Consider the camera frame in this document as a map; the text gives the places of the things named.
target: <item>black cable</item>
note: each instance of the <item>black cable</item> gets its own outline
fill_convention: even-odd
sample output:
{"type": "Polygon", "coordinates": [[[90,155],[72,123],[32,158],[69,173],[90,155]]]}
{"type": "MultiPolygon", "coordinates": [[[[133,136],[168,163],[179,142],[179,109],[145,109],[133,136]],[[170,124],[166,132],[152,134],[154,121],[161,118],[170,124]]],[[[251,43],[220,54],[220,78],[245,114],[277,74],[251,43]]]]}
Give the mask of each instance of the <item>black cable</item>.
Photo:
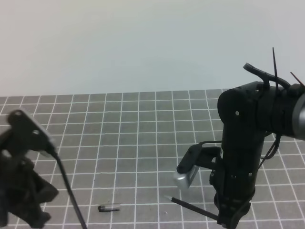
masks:
{"type": "Polygon", "coordinates": [[[281,140],[281,136],[280,135],[276,135],[275,141],[271,145],[271,147],[268,150],[268,152],[266,153],[266,155],[264,157],[261,157],[262,162],[259,164],[257,170],[259,170],[259,168],[262,166],[262,164],[264,163],[265,160],[271,159],[276,154],[276,152],[278,150],[278,147],[280,146],[280,140],[281,140]]]}
{"type": "Polygon", "coordinates": [[[204,141],[204,142],[200,142],[199,144],[203,145],[203,144],[208,144],[208,143],[221,143],[221,140],[219,140],[219,141],[204,141]]]}
{"type": "Polygon", "coordinates": [[[86,226],[86,222],[81,214],[81,211],[80,211],[80,208],[78,207],[77,205],[77,202],[76,202],[76,199],[75,199],[75,196],[71,190],[71,187],[70,187],[70,184],[69,184],[69,180],[68,180],[68,177],[67,177],[67,174],[66,174],[66,171],[61,163],[61,159],[59,158],[58,154],[55,152],[55,150],[50,150],[48,151],[48,153],[57,161],[57,164],[58,164],[58,167],[61,171],[61,174],[62,174],[62,178],[63,178],[63,182],[67,188],[67,191],[68,191],[68,194],[70,196],[70,199],[71,199],[71,203],[74,207],[74,210],[75,210],[75,213],[76,213],[76,216],[79,220],[79,222],[81,223],[81,228],[82,229],[87,229],[87,226],[86,226]]]}

